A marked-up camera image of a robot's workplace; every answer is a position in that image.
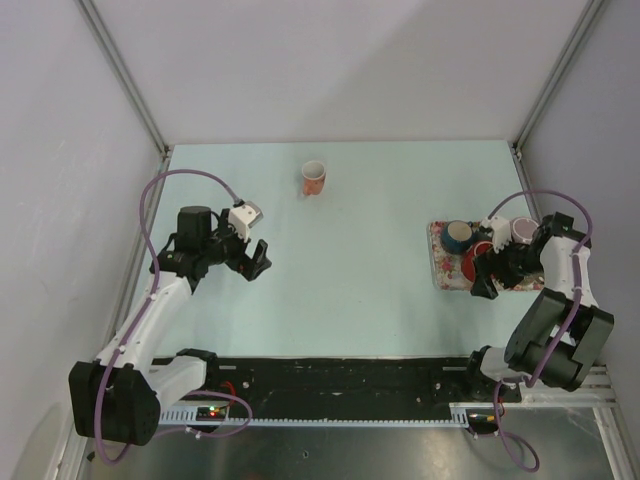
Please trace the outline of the red mug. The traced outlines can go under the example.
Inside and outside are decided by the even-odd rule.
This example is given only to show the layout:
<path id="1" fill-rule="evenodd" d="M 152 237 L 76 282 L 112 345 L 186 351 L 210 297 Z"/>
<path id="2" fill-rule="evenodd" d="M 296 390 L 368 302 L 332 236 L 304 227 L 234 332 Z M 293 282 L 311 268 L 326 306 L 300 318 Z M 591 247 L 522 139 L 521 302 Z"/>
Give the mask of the red mug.
<path id="1" fill-rule="evenodd" d="M 466 252 L 462 259 L 461 263 L 461 272 L 466 280 L 471 283 L 474 283 L 476 278 L 476 269 L 474 266 L 474 259 L 486 253 L 488 250 L 493 248 L 493 244 L 491 241 L 482 240 L 473 244 L 470 249 Z"/>

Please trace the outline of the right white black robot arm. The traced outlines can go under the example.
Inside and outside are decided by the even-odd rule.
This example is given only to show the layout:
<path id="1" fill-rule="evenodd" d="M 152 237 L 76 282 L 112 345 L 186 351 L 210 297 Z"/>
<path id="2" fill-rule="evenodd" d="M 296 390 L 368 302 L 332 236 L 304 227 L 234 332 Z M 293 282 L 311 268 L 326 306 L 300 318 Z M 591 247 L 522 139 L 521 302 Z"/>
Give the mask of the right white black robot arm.
<path id="1" fill-rule="evenodd" d="M 529 243 L 490 248 L 473 260 L 471 293 L 493 300 L 540 275 L 543 288 L 503 348 L 473 352 L 462 376 L 464 393 L 486 400 L 498 382 L 533 386 L 542 382 L 568 392 L 578 389 L 608 340 L 614 317 L 602 310 L 589 285 L 591 241 L 556 212 L 543 218 Z"/>

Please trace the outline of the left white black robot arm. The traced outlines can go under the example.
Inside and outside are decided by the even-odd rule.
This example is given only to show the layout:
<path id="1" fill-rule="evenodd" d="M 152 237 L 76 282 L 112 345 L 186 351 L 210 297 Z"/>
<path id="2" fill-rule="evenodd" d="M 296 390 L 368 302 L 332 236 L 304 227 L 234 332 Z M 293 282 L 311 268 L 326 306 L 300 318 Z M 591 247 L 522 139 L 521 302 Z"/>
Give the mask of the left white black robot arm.
<path id="1" fill-rule="evenodd" d="M 191 392 L 214 397 L 222 376 L 215 354 L 184 350 L 154 367 L 154 355 L 178 310 L 189 301 L 209 269 L 225 265 L 253 281 L 270 268 L 268 245 L 259 240 L 247 254 L 250 232 L 263 217 L 241 201 L 220 213 L 188 206 L 177 215 L 177 230 L 150 266 L 150 278 L 134 313 L 91 362 L 69 374 L 75 430 L 87 438 L 142 446 L 155 434 L 161 414 Z"/>

